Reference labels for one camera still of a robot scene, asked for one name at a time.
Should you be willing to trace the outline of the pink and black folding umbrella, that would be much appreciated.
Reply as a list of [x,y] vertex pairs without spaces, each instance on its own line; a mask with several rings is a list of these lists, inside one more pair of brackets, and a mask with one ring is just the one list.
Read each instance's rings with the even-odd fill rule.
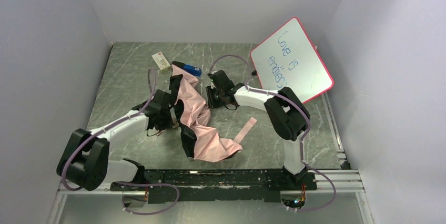
[[151,102],[162,100],[172,107],[181,129],[180,138],[186,156],[194,160],[218,162],[232,157],[242,150],[241,141],[251,130],[256,119],[250,118],[234,139],[220,137],[218,130],[209,126],[211,110],[197,92],[198,78],[173,65],[170,77],[170,96],[155,90],[154,74],[148,72],[148,85],[153,91]]

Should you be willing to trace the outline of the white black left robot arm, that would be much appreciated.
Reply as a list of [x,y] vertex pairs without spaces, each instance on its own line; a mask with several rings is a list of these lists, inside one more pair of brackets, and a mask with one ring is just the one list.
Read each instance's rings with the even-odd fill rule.
[[131,159],[109,160],[110,150],[132,136],[173,126],[170,94],[156,90],[150,98],[105,126],[75,130],[56,168],[66,189],[93,191],[102,184],[129,186],[146,182],[145,167]]

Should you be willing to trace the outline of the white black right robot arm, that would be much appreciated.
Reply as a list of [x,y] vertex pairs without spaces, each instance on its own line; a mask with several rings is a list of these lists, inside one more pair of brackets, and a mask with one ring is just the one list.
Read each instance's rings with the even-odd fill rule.
[[206,87],[211,108],[251,107],[265,111],[276,134],[283,140],[283,173],[294,182],[308,172],[303,154],[303,138],[309,132],[310,115],[291,88],[264,90],[247,83],[234,84],[223,70],[207,74]]

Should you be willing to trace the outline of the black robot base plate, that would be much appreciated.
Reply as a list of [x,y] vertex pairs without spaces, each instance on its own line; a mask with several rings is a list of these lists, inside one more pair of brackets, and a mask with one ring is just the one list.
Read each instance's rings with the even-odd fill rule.
[[285,169],[224,169],[180,170],[146,169],[136,180],[143,187],[120,185],[113,182],[111,191],[141,192],[148,196],[149,204],[179,201],[236,201],[262,200],[281,202],[281,193],[317,189],[315,174],[302,178]]

